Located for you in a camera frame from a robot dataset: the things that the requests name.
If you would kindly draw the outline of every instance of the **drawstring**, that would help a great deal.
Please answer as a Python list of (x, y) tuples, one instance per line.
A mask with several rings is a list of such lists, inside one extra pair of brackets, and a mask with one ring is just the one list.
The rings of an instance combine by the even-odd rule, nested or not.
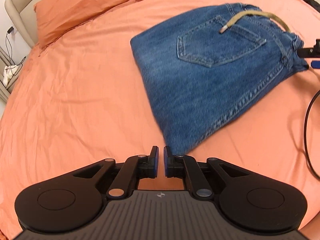
[(287, 32), (290, 32), (289, 27), (287, 26), (287, 24), (285, 24), (285, 22), (280, 19), (277, 15), (273, 14), (273, 13), (268, 13), (268, 12), (261, 12), (261, 11), (256, 11), (256, 10), (247, 10), (247, 11), (241, 11), (239, 13), (237, 13), (236, 15), (234, 15), (228, 22), (226, 25), (224, 25), (221, 29), (220, 29), (220, 33), (225, 32), (229, 27), (231, 27), (233, 24), (235, 24), (238, 20), (240, 20), (241, 17), (245, 16), (245, 15), (260, 15), (260, 16), (265, 16), (268, 17), (270, 19), (274, 19), (276, 22), (278, 22)]

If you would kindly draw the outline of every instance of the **folded denim shorts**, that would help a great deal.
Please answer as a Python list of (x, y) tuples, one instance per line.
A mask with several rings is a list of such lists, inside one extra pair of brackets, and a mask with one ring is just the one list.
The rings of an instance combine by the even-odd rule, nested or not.
[(273, 87), (308, 69), (303, 41), (242, 3), (194, 9), (131, 40), (153, 114), (175, 155), (188, 153), (238, 118)]

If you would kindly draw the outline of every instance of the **blue denim jeans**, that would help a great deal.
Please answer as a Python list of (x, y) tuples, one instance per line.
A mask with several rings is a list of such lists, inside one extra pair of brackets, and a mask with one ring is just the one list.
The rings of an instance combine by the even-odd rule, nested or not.
[(303, 41), (267, 17), (244, 16), (220, 34), (241, 3), (194, 9), (131, 40), (166, 144), (183, 155), (236, 119), (281, 81), (308, 69)]

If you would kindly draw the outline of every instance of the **orange bed sheet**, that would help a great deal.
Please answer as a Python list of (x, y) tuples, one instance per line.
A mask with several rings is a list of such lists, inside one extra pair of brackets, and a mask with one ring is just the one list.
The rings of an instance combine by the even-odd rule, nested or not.
[[(43, 52), (33, 48), (0, 122), (0, 229), (9, 239), (21, 231), (14, 200), (25, 187), (104, 158), (123, 162), (153, 145), (163, 148), (130, 39), (182, 12), (227, 2), (275, 13), (305, 46), (320, 37), (320, 14), (301, 0), (144, 0), (69, 31)], [(305, 111), (319, 88), (320, 72), (290, 77), (190, 154), (295, 186), (308, 200), (303, 227), (320, 211), (320, 183), (308, 171), (302, 136)], [(318, 171), (319, 108), (313, 106), (308, 124)], [(141, 181), (140, 188), (181, 189), (180, 180), (164, 177), (160, 155), (158, 178)]]

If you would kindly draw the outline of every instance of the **beige headboard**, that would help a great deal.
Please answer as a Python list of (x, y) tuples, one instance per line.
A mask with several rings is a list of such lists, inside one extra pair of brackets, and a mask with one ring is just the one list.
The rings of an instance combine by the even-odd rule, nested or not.
[(23, 39), (32, 48), (38, 42), (33, 6), (40, 0), (5, 0), (4, 7)]

